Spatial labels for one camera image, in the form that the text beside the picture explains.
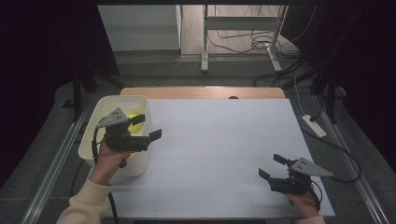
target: beige sleeve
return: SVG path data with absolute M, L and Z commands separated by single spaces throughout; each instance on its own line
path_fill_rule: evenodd
M 298 221 L 298 224 L 325 224 L 325 222 L 322 216 L 317 216 L 317 217 L 301 219 Z
M 100 223 L 107 210 L 106 197 L 111 189 L 111 186 L 97 185 L 87 179 L 79 193 L 70 198 L 70 206 L 61 213 L 56 223 Z

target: person's arm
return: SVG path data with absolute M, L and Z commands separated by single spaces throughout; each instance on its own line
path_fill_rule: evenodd
M 313 196 L 309 192 L 304 195 L 284 195 L 293 202 L 294 206 L 297 208 L 298 213 L 300 214 L 301 220 L 298 221 L 298 224 L 325 223 L 323 217 L 320 216 L 318 213 Z
M 70 206 L 61 213 L 57 224 L 100 223 L 107 210 L 106 197 L 112 189 L 110 179 L 119 169 L 122 159 L 130 155 L 131 151 L 113 151 L 106 143 L 102 143 L 92 174 L 80 192 L 70 198 Z

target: plastic bin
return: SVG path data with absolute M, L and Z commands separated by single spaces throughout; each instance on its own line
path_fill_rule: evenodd
M 148 100 L 144 96 L 106 96 L 99 100 L 95 109 L 93 110 L 92 116 L 82 137 L 81 144 L 79 145 L 78 155 L 85 160 L 91 167 L 95 166 L 93 155 L 92 155 L 92 139 L 93 132 L 96 124 L 102 118 L 107 117 L 115 109 L 120 108 L 126 116 L 129 114 L 145 114 L 146 121 L 143 126 L 134 132 L 131 132 L 132 136 L 148 136 L 152 132 L 152 120 L 149 113 Z M 106 132 L 105 128 L 98 130 L 97 142 L 103 139 Z M 146 170 L 148 158 L 148 151 L 135 152 L 131 154 L 131 157 L 127 159 L 127 165 L 124 168 L 120 168 L 116 175 L 141 175 Z

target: power strip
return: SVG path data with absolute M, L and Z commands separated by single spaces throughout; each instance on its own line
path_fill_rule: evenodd
M 317 137 L 326 136 L 327 134 L 323 131 L 323 129 L 320 128 L 317 122 L 309 120 L 310 118 L 311 116 L 309 115 L 302 116 L 302 119 L 305 122 L 305 124 L 312 130 L 312 132 L 314 132 L 317 135 Z

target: human hand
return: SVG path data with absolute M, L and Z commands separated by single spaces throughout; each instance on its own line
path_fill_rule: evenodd
M 315 204 L 315 199 L 309 192 L 306 192 L 303 195 L 294 195 L 287 193 L 283 193 L 283 194 L 293 202 L 301 218 L 318 216 L 318 210 Z
M 99 157 L 95 168 L 90 176 L 91 182 L 98 185 L 110 185 L 109 180 L 119 169 L 122 160 L 131 156 L 131 151 L 111 150 L 106 142 L 102 142 L 99 148 Z

